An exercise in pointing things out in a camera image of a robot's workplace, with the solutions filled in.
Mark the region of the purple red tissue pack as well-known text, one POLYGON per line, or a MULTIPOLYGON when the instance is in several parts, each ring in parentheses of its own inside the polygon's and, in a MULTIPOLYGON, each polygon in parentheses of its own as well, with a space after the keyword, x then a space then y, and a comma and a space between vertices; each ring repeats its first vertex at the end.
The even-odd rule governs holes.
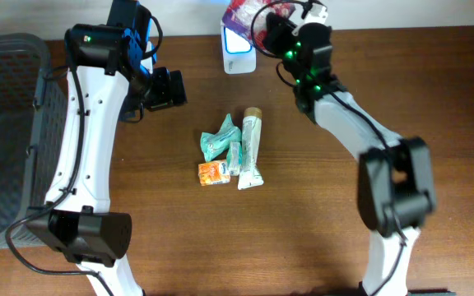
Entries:
POLYGON ((237 35, 252 43, 252 37, 259 44, 267 33, 266 17, 269 13, 289 18, 295 11, 295 4, 282 2, 258 11, 272 0, 231 0, 221 19, 222 24, 237 35))

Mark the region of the teal toilet tissue pack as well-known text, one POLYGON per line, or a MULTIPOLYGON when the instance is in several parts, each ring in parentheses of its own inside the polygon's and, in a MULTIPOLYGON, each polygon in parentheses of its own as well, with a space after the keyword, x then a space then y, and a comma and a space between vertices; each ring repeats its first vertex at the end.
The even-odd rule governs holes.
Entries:
POLYGON ((206 162, 211 162, 225 150, 228 150, 231 142, 241 141, 242 132, 233 124, 231 114, 225 116, 216 134, 203 132, 200 138, 200 147, 206 162))

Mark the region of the orange tissue packet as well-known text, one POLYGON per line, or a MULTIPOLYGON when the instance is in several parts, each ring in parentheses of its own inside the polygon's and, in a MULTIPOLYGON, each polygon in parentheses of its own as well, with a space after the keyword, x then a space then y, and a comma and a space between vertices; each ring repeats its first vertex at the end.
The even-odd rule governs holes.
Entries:
POLYGON ((226 184, 230 182, 230 172, 226 160, 214 160, 198 166, 199 182, 202 186, 226 184))

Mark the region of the small teal tissue packet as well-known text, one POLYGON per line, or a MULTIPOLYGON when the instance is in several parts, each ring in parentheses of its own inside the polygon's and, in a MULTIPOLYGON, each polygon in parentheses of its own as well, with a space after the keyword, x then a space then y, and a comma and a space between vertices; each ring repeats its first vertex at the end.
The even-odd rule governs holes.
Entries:
POLYGON ((230 143, 226 161, 230 175, 239 176, 242 165, 242 147, 240 142, 232 141, 230 143))

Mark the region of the white tube with gold cap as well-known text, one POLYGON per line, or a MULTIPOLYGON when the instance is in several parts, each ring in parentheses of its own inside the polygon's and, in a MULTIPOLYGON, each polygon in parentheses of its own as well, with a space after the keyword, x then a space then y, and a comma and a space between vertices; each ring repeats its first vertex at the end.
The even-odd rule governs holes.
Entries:
POLYGON ((243 160, 239 173, 238 189, 244 190, 264 184, 257 167, 263 112, 257 107, 244 111, 242 130, 243 160))

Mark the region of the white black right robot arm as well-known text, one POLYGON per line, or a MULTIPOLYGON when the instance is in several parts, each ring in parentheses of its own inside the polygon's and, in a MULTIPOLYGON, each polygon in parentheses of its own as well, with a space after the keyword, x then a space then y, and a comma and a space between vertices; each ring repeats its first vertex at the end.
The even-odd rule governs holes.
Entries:
POLYGON ((269 12, 254 47, 293 77, 299 111, 330 132, 358 164, 357 209, 370 232, 369 261, 354 295, 410 295, 408 266, 426 218, 437 209, 430 149, 372 118, 332 73, 332 29, 320 1, 300 1, 301 22, 269 12))

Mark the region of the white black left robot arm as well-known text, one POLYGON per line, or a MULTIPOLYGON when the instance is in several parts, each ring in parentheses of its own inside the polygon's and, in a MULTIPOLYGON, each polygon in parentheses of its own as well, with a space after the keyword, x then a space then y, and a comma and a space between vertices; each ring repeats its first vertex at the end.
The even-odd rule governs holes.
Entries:
POLYGON ((110 209, 116 127, 133 113, 185 104, 180 72, 156 67, 156 18, 137 1, 115 1, 103 25, 77 24, 64 37, 69 100, 59 159, 26 228, 64 255, 98 295, 141 295, 128 262, 132 219, 110 209))

